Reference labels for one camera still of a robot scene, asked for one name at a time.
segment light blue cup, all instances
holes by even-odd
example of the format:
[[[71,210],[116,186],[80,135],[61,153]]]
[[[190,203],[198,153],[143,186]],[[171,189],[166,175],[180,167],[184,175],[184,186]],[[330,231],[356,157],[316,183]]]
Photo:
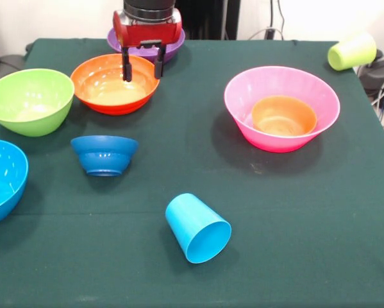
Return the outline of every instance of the light blue cup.
[[[230,224],[193,194],[175,197],[167,206],[165,216],[191,263],[212,259],[230,239]]]

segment plastic bowl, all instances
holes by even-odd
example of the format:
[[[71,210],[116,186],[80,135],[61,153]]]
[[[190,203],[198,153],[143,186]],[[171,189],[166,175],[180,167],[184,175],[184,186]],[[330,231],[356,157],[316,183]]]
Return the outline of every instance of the plastic bowl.
[[[275,95],[261,99],[252,109],[253,127],[279,136],[311,133],[317,124],[313,109],[299,99]]]
[[[134,139],[118,136],[82,136],[71,145],[87,175],[119,176],[129,165],[138,148]]]
[[[27,177],[25,153],[14,144],[0,140],[0,221],[18,204]]]
[[[186,33],[185,33],[185,30],[182,29],[180,33],[180,38],[178,39],[178,41],[174,44],[169,44],[166,46],[165,62],[170,61],[175,56],[175,54],[178,53],[178,50],[185,42],[185,39],[186,39]],[[117,53],[122,52],[121,45],[116,39],[115,30],[113,28],[108,33],[108,44]],[[150,62],[154,62],[155,58],[158,55],[158,49],[156,47],[152,47],[152,48],[131,47],[129,48],[129,54],[135,55],[135,56],[141,56],[142,58],[145,58]]]
[[[139,56],[129,56],[132,81],[122,79],[122,55],[97,56],[72,73],[75,95],[89,108],[112,116],[128,114],[147,103],[159,80],[154,65]]]
[[[314,130],[301,136],[277,136],[256,130],[251,117],[253,106],[275,95],[297,98],[312,107],[317,116]],[[224,102],[247,141],[275,153],[301,148],[332,126],[340,114],[340,101],[326,82],[291,67],[256,67],[236,75],[226,86]]]
[[[28,137],[55,131],[72,105],[71,79],[52,69],[26,69],[0,79],[0,124]]]

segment white wall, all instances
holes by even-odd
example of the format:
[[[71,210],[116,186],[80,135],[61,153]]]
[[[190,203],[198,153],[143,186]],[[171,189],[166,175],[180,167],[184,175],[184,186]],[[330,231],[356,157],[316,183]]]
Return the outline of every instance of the white wall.
[[[357,31],[368,31],[384,51],[384,0],[280,0],[285,17],[285,39],[341,40]],[[281,19],[274,0],[274,27]],[[242,0],[238,39],[248,39],[269,26],[269,0]],[[262,39],[264,32],[255,39]]]
[[[106,38],[123,0],[0,0],[0,56],[39,37]]]
[[[25,45],[39,37],[105,38],[112,27],[112,13],[122,8],[122,2],[0,0],[0,56],[22,54]],[[274,3],[274,25],[280,26],[277,0]],[[357,30],[367,30],[384,51],[384,0],[280,0],[280,3],[286,18],[286,39],[340,40]],[[238,39],[247,39],[268,26],[269,10],[269,0],[241,0]]]

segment light blue bowl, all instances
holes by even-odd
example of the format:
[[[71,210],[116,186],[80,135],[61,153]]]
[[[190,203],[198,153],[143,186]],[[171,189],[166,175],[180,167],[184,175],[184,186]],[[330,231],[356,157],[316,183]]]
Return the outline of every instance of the light blue bowl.
[[[136,140],[104,135],[78,137],[71,145],[87,175],[92,176],[121,175],[138,148]]]
[[[0,221],[22,197],[28,169],[25,153],[16,145],[0,140]]]

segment purple bowl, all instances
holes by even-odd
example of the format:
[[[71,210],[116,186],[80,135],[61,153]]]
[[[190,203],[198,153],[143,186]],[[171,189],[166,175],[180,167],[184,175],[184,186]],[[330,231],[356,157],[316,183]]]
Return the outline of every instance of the purple bowl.
[[[173,56],[178,52],[178,49],[180,46],[183,45],[186,38],[185,31],[182,29],[180,33],[179,40],[174,44],[169,44],[166,47],[166,54],[165,54],[165,62],[168,62]],[[115,30],[112,28],[108,33],[108,44],[110,47],[112,47],[117,53],[121,52],[121,45],[116,39]],[[156,47],[152,47],[149,49],[146,48],[136,48],[131,47],[129,48],[129,54],[135,55],[135,56],[141,56],[142,58],[145,58],[149,60],[150,62],[154,62],[154,59],[158,55],[158,49]]]

